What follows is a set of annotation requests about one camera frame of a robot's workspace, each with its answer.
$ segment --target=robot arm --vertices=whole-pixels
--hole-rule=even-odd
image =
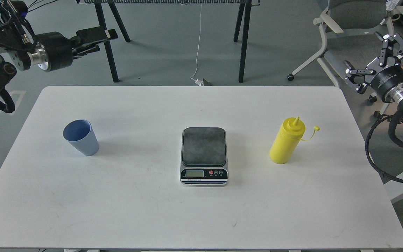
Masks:
[[[380,55],[371,61],[365,69],[361,70],[354,69],[351,63],[345,61],[344,63],[347,66],[345,82],[360,94],[363,94],[366,88],[370,86],[381,97],[383,102],[396,102],[398,104],[397,112],[394,115],[382,115],[371,127],[366,137],[365,151],[369,163],[377,172],[384,177],[403,183],[403,179],[392,176],[378,168],[368,151],[369,140],[374,129],[385,120],[390,120],[388,136],[395,144],[403,148],[403,141],[395,135],[397,126],[403,123],[403,66],[401,64],[401,59],[403,58],[403,39],[399,34],[382,37],[379,33],[376,33],[376,36],[382,42]],[[356,77],[363,78],[363,82],[357,83],[355,80]]]
[[[98,44],[117,38],[115,30],[102,27],[79,30],[72,38],[58,32],[36,35],[26,15],[23,1],[0,0],[0,110],[7,113],[15,107],[5,86],[16,75],[16,69],[25,71],[34,64],[46,72],[68,67],[74,59],[99,51]],[[15,66],[1,53],[8,53]]]

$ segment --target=bottle cap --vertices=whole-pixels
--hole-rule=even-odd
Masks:
[[[287,118],[281,126],[281,134],[287,138],[298,140],[303,137],[306,126],[297,118]]]

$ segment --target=digital kitchen scale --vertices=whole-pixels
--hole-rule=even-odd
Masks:
[[[183,131],[179,179],[186,186],[227,184],[227,142],[223,129],[187,128]]]

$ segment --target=yellow squeeze bottle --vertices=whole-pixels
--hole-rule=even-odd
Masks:
[[[270,149],[270,158],[277,164],[287,163],[305,131],[299,117],[285,119]]]

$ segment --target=white table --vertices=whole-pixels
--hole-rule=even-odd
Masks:
[[[287,164],[280,124],[321,128]],[[86,157],[62,137],[87,119]],[[230,181],[179,182],[182,131],[221,127]],[[390,199],[335,87],[50,86],[0,169],[0,247],[385,249],[403,247]]]

